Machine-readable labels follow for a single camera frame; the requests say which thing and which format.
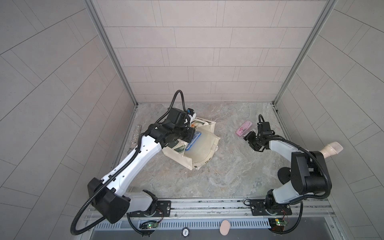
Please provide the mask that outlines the floral canvas tote bag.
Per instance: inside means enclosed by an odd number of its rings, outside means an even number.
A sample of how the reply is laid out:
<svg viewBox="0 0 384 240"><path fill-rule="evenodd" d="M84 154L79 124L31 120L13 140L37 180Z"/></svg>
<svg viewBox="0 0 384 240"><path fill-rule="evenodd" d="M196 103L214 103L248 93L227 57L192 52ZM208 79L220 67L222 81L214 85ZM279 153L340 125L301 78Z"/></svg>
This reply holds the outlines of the floral canvas tote bag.
<svg viewBox="0 0 384 240"><path fill-rule="evenodd" d="M220 138L214 133L215 125L214 121L196 118L192 121L191 127L202 134L194 145L185 151L188 143L177 140L163 148L163 154L189 170L199 170L212 159L218 150Z"/></svg>

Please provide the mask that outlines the pink compass set case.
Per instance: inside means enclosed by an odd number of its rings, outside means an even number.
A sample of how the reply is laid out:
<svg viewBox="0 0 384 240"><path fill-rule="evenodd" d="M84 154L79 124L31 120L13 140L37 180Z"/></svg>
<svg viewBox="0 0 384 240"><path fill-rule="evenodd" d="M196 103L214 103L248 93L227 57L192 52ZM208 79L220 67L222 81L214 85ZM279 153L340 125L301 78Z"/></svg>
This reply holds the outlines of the pink compass set case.
<svg viewBox="0 0 384 240"><path fill-rule="evenodd" d="M238 137L243 137L245 136L249 130L252 128L253 123L251 121L245 121L242 123L242 125L236 130L236 135Z"/></svg>

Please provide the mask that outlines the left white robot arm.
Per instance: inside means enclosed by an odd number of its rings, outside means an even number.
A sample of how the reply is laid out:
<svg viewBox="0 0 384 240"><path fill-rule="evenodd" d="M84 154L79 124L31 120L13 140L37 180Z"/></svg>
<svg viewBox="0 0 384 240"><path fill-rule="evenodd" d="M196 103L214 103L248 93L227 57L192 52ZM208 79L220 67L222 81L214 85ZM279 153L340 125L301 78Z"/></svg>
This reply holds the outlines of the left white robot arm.
<svg viewBox="0 0 384 240"><path fill-rule="evenodd" d="M127 213L156 211L158 198L148 190L127 193L136 175L157 153L177 140L190 143L195 129L191 122L196 118L193 109L186 111L170 108L166 119L149 125L140 134L136 148L109 174L101 180L92 179L88 184L89 194L95 194L92 206L111 224L118 222Z"/></svg>

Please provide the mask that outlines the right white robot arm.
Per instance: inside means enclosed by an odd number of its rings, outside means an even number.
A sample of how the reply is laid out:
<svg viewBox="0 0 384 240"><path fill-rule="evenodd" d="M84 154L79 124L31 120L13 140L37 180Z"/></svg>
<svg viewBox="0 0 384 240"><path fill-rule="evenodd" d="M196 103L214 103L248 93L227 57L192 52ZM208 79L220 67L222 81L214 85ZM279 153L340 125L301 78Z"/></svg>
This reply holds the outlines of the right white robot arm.
<svg viewBox="0 0 384 240"><path fill-rule="evenodd" d="M289 160L291 166L278 171L282 186L268 191L266 206L294 205L306 199L326 199L332 189L331 178L324 155L310 152L303 147L276 135L262 116L257 123L257 132L251 131L244 140L256 152L271 150Z"/></svg>

